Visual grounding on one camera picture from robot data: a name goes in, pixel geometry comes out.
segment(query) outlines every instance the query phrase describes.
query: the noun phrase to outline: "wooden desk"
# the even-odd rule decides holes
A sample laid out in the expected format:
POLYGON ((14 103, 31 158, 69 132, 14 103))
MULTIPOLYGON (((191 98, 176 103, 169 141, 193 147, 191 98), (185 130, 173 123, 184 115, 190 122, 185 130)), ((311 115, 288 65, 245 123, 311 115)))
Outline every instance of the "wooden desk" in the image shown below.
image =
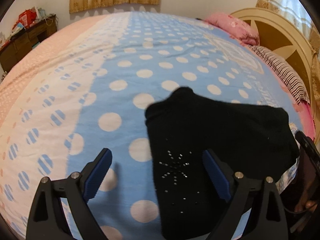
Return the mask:
POLYGON ((42 20, 17 33, 8 44, 0 48, 0 64, 3 70, 9 72, 32 50, 32 46, 44 41, 56 31, 56 16, 52 15, 46 21, 42 20))

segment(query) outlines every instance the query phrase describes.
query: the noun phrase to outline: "blue gripper pad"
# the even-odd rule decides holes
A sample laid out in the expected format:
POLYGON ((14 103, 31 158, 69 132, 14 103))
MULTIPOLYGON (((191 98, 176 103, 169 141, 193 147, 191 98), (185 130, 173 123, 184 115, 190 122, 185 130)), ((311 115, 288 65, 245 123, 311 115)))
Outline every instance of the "blue gripper pad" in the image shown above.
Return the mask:
POLYGON ((211 149, 203 152, 202 162, 219 197, 228 203, 234 191, 232 169, 228 164, 220 161, 211 149))
POLYGON ((112 163, 112 153, 104 148, 93 162, 89 162, 81 171, 80 189, 86 202, 95 197, 112 163))

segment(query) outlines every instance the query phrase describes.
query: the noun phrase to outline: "metal screw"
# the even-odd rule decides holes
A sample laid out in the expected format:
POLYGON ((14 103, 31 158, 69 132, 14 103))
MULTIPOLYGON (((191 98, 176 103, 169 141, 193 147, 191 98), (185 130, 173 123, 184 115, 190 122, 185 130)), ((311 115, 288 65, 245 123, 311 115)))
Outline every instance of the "metal screw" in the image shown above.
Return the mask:
POLYGON ((47 182, 48 182, 48 180, 49 180, 49 178, 48 178, 48 177, 43 177, 43 178, 41 179, 41 182, 42 182, 42 183, 47 183, 47 182))
POLYGON ((235 177, 236 177, 237 179, 242 179, 242 178, 244 177, 244 175, 243 175, 242 172, 237 171, 237 172, 235 173, 235 177))
POLYGON ((77 179, 77 178, 79 178, 79 176, 80 176, 80 173, 77 171, 71 174, 71 178, 73 178, 73 179, 77 179))
POLYGON ((268 183, 272 183, 272 182, 273 182, 273 178, 272 178, 272 177, 266 177, 266 181, 267 181, 268 183))

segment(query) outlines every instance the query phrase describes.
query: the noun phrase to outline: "striped pillow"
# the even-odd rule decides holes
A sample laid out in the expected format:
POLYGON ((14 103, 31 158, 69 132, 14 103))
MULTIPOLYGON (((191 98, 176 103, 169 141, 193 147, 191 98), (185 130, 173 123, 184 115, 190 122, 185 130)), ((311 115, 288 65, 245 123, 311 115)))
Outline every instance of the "striped pillow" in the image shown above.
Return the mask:
POLYGON ((263 46, 248 45, 282 80, 293 95, 297 103, 305 100, 310 104, 307 89, 297 72, 286 62, 286 60, 263 46))

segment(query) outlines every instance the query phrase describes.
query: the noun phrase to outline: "wall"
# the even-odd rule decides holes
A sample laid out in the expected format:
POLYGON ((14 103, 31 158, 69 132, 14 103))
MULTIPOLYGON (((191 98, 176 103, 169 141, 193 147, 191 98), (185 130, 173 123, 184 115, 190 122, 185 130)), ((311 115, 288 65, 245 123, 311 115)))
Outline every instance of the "wall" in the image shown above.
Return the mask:
POLYGON ((205 18, 214 11, 230 13, 238 9, 254 7, 256 1, 257 0, 161 0, 159 6, 119 5, 70 15, 69 0, 15 0, 4 19, 0 22, 0 31, 7 37, 18 15, 25 9, 33 6, 44 8, 47 13, 57 14, 59 18, 59 28, 63 28, 84 17, 131 10, 145 10, 191 18, 205 18))

